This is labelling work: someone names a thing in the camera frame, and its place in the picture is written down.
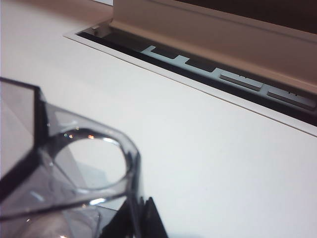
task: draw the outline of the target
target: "white tabletop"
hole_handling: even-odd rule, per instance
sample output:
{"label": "white tabletop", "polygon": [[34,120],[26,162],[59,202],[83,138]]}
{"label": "white tabletop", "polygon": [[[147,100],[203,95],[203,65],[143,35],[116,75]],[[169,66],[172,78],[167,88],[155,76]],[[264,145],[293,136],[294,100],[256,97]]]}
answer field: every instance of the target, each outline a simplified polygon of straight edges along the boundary
{"label": "white tabletop", "polygon": [[2,1],[1,75],[125,132],[171,238],[315,238],[317,138],[63,37],[111,12]]}

